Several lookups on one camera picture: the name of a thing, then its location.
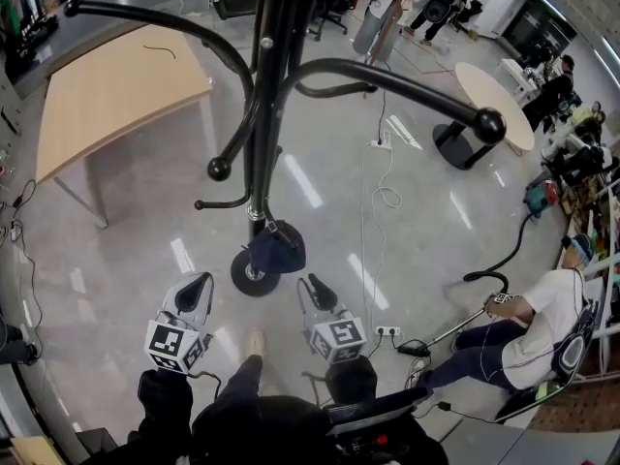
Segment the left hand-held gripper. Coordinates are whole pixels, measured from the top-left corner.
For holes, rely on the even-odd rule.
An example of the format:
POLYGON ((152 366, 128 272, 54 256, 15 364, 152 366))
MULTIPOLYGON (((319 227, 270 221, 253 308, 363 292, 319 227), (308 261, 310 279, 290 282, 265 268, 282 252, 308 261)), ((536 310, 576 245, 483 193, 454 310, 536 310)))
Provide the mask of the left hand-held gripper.
POLYGON ((191 374, 209 348, 212 335, 172 312, 210 311, 214 281, 210 272, 183 277, 167 291, 163 308, 146 331, 146 354, 161 369, 191 374))

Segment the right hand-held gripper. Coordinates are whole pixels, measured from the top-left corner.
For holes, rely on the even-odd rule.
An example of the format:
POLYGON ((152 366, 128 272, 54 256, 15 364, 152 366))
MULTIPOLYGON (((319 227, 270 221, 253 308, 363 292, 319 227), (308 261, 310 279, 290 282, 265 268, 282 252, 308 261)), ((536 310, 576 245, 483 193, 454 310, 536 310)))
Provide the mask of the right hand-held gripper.
POLYGON ((347 308, 338 309, 337 294, 316 274, 309 274, 309 283, 300 277, 296 294, 303 315, 303 335, 312 355, 328 364, 338 364, 358 358, 366 345, 366 335, 360 317, 347 308), (307 304, 320 310, 307 313, 307 304))

